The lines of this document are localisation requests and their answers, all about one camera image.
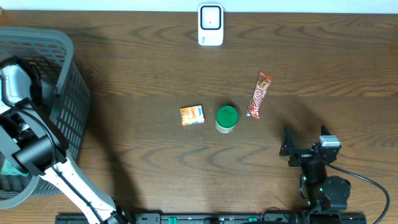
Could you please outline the green lid jar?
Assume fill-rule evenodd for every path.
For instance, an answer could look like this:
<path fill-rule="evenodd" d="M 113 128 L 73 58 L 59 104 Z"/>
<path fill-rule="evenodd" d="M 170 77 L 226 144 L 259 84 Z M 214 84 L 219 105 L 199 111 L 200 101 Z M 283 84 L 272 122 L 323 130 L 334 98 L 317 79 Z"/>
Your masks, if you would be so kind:
<path fill-rule="evenodd" d="M 221 107 L 216 114 L 215 127 L 223 134 L 234 130 L 239 119 L 238 112 L 232 106 Z"/>

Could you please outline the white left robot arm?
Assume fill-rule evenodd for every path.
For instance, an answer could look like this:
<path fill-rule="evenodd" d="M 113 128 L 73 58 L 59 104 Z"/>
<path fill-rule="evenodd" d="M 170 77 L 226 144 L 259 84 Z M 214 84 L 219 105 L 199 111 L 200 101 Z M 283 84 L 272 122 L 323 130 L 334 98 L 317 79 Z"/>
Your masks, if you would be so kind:
<path fill-rule="evenodd" d="M 42 82 L 35 66 L 13 56 L 1 62 L 1 153 L 19 172 L 61 190 L 89 223 L 135 223 L 98 189 L 72 158 L 69 142 L 41 110 Z"/>

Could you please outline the small orange snack box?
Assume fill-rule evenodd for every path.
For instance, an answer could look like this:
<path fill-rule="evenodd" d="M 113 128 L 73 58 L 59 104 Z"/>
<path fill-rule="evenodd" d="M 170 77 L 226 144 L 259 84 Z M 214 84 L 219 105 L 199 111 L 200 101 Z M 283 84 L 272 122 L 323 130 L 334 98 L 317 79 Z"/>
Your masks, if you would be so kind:
<path fill-rule="evenodd" d="M 202 105 L 190 106 L 180 109 L 182 126 L 200 124 L 205 122 Z"/>

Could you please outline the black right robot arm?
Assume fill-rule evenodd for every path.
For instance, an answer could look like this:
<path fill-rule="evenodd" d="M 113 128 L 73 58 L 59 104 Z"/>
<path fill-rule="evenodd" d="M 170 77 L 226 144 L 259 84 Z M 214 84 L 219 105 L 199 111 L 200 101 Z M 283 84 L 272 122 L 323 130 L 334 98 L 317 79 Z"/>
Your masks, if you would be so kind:
<path fill-rule="evenodd" d="M 347 209 L 351 193 L 348 180 L 329 176 L 326 166 L 336 160 L 341 143 L 325 126 L 321 127 L 319 140 L 310 149 L 298 149 L 289 128 L 284 128 L 284 138 L 279 155 L 289 157 L 290 167 L 300 167 L 300 194 L 308 207 L 295 214 L 294 223 L 342 223 L 341 214 Z"/>

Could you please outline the light green tissue pack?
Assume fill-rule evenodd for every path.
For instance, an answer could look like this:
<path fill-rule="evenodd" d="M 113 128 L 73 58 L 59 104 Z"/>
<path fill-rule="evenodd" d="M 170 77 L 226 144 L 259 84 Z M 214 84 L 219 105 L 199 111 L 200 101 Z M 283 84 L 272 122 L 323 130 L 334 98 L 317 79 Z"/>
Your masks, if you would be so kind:
<path fill-rule="evenodd" d="M 6 159 L 4 155 L 1 154 L 1 174 L 2 175 L 21 175 L 27 177 L 28 174 L 22 173 L 21 171 L 17 170 L 12 163 Z"/>

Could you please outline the red chocolate bar wrapper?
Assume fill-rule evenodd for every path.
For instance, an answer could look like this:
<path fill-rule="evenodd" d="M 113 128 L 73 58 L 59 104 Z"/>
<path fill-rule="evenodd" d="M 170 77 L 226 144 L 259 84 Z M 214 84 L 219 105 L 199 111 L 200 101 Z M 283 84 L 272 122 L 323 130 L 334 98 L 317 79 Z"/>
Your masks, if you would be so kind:
<path fill-rule="evenodd" d="M 272 76 L 265 74 L 263 71 L 259 72 L 254 93 L 248 106 L 248 110 L 246 111 L 246 116 L 256 119 L 261 118 L 259 115 L 259 109 L 272 81 Z"/>

